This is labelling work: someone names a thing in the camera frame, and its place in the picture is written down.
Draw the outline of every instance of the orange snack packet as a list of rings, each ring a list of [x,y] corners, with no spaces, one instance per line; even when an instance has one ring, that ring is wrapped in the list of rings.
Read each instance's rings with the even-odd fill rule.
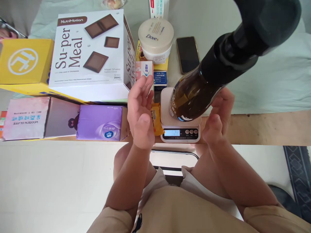
[[[160,136],[164,133],[161,125],[161,106],[160,103],[153,103],[151,105],[151,118],[153,123],[153,132],[155,136]]]

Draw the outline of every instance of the beige shirt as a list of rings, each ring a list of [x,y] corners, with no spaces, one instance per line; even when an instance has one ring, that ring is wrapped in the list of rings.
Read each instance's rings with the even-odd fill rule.
[[[182,188],[166,186],[149,197],[132,229],[126,211],[105,208],[88,233],[100,232],[232,232],[310,233],[311,224],[277,206],[248,207],[245,222]]]

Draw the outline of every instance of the brown glass bottle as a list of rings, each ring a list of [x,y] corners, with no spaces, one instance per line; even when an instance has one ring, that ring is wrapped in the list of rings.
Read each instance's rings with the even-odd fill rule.
[[[224,84],[209,84],[199,65],[185,74],[176,84],[170,102],[170,114],[180,121],[191,121],[201,116],[211,105]]]
[[[235,0],[242,23],[219,37],[197,68],[175,85],[170,114],[180,121],[201,116],[215,95],[228,83],[253,67],[258,56],[286,41],[301,16],[299,0]]]
[[[169,112],[180,121],[192,121],[201,116],[212,104],[216,94],[229,82],[250,69],[258,60],[232,51],[232,33],[217,39],[201,63],[185,74],[175,85]],[[225,55],[234,55],[232,62]]]

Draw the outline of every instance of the black rug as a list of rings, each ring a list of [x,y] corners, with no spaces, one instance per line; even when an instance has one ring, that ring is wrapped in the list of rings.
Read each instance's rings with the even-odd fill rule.
[[[307,147],[284,146],[295,201],[302,218],[311,223],[311,163]]]

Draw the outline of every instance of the smartphone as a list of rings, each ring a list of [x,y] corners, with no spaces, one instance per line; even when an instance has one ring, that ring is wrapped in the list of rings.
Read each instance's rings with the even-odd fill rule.
[[[200,63],[195,38],[194,37],[177,38],[176,46],[181,73],[186,74],[195,69]]]

